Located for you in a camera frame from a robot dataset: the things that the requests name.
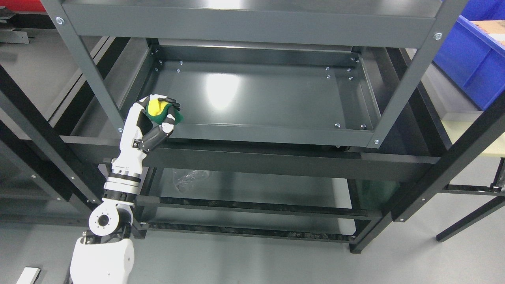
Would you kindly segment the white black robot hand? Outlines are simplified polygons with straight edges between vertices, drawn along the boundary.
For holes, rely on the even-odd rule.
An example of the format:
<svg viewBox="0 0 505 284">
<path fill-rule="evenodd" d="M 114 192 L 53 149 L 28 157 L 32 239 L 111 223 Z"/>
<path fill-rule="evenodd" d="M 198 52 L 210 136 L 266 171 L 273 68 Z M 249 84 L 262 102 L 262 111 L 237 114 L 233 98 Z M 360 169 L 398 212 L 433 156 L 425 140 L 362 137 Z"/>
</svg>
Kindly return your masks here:
<svg viewBox="0 0 505 284">
<path fill-rule="evenodd" d="M 146 117 L 149 100 L 156 98 L 169 97 L 148 95 L 130 107 L 120 140 L 120 154 L 112 162 L 112 173 L 139 177 L 147 154 L 173 133 L 175 124 L 171 114 L 161 125 Z"/>
</svg>

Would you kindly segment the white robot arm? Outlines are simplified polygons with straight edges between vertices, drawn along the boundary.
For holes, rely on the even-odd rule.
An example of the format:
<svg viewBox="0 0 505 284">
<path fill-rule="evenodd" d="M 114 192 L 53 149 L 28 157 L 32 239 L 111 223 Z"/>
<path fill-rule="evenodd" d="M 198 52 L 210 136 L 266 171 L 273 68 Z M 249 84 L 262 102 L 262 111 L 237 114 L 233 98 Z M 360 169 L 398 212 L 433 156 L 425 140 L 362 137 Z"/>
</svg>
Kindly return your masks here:
<svg viewBox="0 0 505 284">
<path fill-rule="evenodd" d="M 102 202 L 90 214 L 88 230 L 76 241 L 70 279 L 74 284 L 126 284 L 134 266 L 131 240 L 134 200 L 140 174 L 113 170 L 103 186 Z"/>
</svg>

